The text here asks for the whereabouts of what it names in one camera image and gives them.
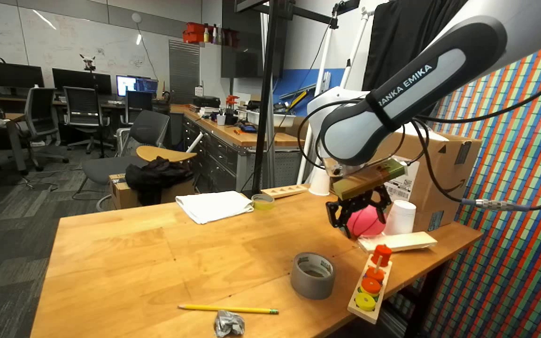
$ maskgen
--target white cup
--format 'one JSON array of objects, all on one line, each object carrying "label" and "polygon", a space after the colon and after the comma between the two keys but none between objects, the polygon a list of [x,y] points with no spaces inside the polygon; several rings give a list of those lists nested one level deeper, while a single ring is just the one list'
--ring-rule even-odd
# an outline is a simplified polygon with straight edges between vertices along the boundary
[{"label": "white cup", "polygon": [[386,223],[386,235],[412,233],[418,207],[410,201],[395,201]]},{"label": "white cup", "polygon": [[217,115],[217,124],[226,126],[226,113],[224,113],[224,111],[220,111],[220,113]]},{"label": "white cup", "polygon": [[329,195],[331,178],[328,171],[314,167],[311,173],[311,188],[312,195]]}]

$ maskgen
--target backpack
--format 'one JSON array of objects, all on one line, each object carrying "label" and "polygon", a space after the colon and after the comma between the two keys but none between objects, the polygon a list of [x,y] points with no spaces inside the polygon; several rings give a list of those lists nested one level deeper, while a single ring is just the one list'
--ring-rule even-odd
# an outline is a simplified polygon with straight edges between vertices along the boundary
[{"label": "backpack", "polygon": [[164,190],[190,180],[194,177],[187,163],[170,162],[166,158],[157,158],[143,167],[127,167],[127,184],[138,192],[138,199],[143,205],[155,205],[162,201]]}]

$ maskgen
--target black pole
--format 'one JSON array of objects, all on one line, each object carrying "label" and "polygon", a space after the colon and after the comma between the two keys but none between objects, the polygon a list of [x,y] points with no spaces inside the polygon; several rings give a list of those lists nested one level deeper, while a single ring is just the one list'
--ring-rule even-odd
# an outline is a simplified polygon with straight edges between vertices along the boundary
[{"label": "black pole", "polygon": [[269,2],[269,30],[267,30],[267,49],[266,49],[266,77],[264,77],[264,92],[260,103],[260,118],[258,118],[258,141],[256,141],[256,160],[254,160],[254,180],[252,193],[260,193],[262,190],[262,171],[266,158],[266,135],[267,135],[267,116],[269,116],[269,101],[271,101],[271,81],[273,81],[273,51],[275,51],[275,34],[279,23],[279,2]]}]

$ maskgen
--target laboratory room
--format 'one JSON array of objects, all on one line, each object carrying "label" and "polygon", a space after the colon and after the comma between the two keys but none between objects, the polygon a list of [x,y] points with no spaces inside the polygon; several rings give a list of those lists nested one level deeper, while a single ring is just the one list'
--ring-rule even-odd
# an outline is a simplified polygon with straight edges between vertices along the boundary
[{"label": "laboratory room", "polygon": [[541,336],[541,2],[0,0],[8,336]]}]

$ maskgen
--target cabinet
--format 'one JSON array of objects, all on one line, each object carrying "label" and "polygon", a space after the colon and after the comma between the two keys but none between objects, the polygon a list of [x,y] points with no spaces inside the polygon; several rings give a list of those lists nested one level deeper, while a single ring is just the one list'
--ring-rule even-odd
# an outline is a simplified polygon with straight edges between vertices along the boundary
[{"label": "cabinet", "polygon": [[[192,160],[200,192],[250,188],[254,178],[256,143],[234,143],[226,133],[241,133],[237,128],[215,128],[213,124],[215,122],[204,118],[190,118],[190,113],[185,118],[185,148],[204,133],[196,146],[198,156]],[[299,160],[301,154],[296,146],[296,137],[294,145],[277,146],[275,178],[264,171],[264,186],[296,184]]]}]

